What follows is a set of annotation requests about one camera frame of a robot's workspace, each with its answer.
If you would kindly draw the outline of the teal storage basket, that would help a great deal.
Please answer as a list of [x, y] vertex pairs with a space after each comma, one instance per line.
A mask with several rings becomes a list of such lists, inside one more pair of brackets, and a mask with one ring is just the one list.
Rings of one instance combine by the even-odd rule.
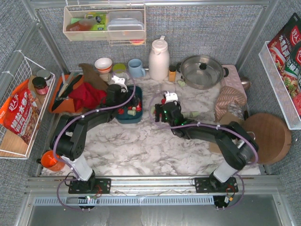
[[[136, 86], [135, 93], [141, 98], [141, 102], [138, 104], [137, 107], [122, 107], [118, 110], [116, 119], [121, 124], [135, 124], [141, 121], [143, 115], [143, 91], [139, 86]], [[136, 110], [136, 115], [128, 115], [128, 110]]]

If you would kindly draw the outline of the striped pink cloth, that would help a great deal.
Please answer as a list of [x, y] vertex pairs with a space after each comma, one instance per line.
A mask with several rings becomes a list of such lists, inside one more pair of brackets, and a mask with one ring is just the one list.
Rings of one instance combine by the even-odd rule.
[[228, 112], [228, 105], [232, 103], [243, 106], [247, 103], [247, 98], [239, 90], [230, 86], [223, 86], [220, 89], [219, 96], [215, 102], [214, 116], [216, 122]]

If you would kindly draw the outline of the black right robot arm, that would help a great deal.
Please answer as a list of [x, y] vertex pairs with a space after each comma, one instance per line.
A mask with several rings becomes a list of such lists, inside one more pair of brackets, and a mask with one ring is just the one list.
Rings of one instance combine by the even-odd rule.
[[216, 144], [224, 161], [211, 173], [209, 181], [216, 190], [238, 171], [254, 160], [258, 161], [259, 146], [237, 122], [213, 125], [185, 118], [177, 101], [155, 105], [155, 122], [166, 122], [175, 136], [198, 139]]

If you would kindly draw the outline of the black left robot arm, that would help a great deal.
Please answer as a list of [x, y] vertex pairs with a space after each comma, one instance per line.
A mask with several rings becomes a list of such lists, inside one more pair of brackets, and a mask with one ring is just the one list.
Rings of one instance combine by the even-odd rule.
[[128, 90], [120, 85], [110, 85], [107, 96], [101, 100], [101, 107], [79, 116], [61, 116], [50, 142], [54, 156], [59, 156], [74, 173], [76, 180], [82, 183], [94, 183], [95, 172], [89, 167], [84, 148], [87, 132], [94, 127], [109, 123], [117, 115], [119, 109], [137, 104], [135, 95], [137, 86], [128, 86]]

